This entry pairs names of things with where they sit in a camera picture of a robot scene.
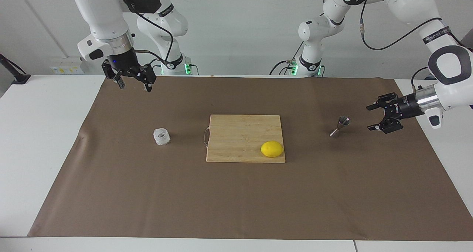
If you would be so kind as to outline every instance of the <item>clear plastic container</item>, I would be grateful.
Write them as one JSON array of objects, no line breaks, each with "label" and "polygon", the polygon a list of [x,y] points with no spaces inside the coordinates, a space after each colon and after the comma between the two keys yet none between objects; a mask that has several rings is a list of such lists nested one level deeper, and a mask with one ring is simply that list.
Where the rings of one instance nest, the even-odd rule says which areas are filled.
[{"label": "clear plastic container", "polygon": [[167,132],[166,129],[156,129],[154,130],[153,133],[154,140],[156,141],[156,144],[162,146],[166,145],[171,141],[171,137],[169,136],[169,132]]}]

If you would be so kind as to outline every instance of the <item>white table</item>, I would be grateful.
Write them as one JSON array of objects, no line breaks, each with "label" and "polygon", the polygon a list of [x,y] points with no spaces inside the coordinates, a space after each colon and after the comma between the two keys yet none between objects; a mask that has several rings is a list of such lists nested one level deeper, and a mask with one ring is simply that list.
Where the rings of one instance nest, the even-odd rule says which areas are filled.
[{"label": "white table", "polygon": [[[27,235],[102,81],[102,76],[34,76],[26,85],[10,87],[0,99],[0,236]],[[402,93],[410,93],[409,81],[397,83]],[[467,107],[450,111],[445,114],[440,130],[431,129],[425,117],[418,120],[473,214],[473,164],[470,163],[473,126],[462,124],[471,115],[473,111]],[[365,241],[356,242],[356,245],[359,252],[436,251],[431,247],[444,251],[473,251],[473,242]],[[355,243],[158,238],[0,239],[2,252],[33,248],[34,251],[150,251],[160,248],[165,251],[355,252]]]}]

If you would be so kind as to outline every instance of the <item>metal jigger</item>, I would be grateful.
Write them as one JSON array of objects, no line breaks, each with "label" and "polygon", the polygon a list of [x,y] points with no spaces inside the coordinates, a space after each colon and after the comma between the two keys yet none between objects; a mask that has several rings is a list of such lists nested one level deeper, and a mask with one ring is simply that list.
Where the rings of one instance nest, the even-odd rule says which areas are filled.
[{"label": "metal jigger", "polygon": [[340,129],[348,126],[350,124],[350,118],[346,116],[338,117],[337,128],[331,132],[330,137],[336,138],[340,133]]}]

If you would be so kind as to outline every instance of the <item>white wall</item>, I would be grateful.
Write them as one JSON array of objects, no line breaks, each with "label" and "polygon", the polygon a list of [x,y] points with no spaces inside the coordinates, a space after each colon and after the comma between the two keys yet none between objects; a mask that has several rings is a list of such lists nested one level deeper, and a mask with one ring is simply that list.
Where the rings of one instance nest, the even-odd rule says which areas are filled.
[{"label": "white wall", "polygon": [[[321,0],[173,0],[173,3],[190,25],[189,33],[179,38],[182,51],[206,75],[267,74],[275,63],[294,54],[300,43],[299,23],[321,13]],[[437,0],[437,4],[441,16],[458,38],[473,28],[473,13],[469,13],[471,0]],[[429,51],[417,34],[386,51],[365,48],[358,28],[360,8],[348,12],[344,32],[325,40],[326,76],[409,78],[426,65]],[[126,13],[125,18],[137,34],[135,48],[157,51],[137,31],[136,16]],[[76,44],[89,34],[73,0],[0,0],[0,22],[1,52],[27,72],[39,75],[49,74],[51,58],[78,57]],[[384,3],[367,6],[365,24],[367,41],[377,47],[387,45],[408,30]],[[101,75],[97,68],[94,73]]]}]

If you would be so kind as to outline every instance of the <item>green light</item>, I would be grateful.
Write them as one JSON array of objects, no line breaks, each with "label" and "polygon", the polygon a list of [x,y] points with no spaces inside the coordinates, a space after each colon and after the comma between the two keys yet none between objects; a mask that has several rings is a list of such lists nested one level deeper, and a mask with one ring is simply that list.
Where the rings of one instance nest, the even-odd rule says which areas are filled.
[{"label": "green light", "polygon": [[292,67],[291,70],[291,75],[297,75],[297,70],[299,69],[299,66],[296,64]]},{"label": "green light", "polygon": [[317,73],[317,77],[323,77],[324,73],[322,72],[322,67],[324,67],[324,72],[325,72],[325,66],[323,65],[319,66],[319,72]]},{"label": "green light", "polygon": [[186,74],[190,74],[192,72],[191,67],[188,64],[184,64],[184,68],[186,69]]}]

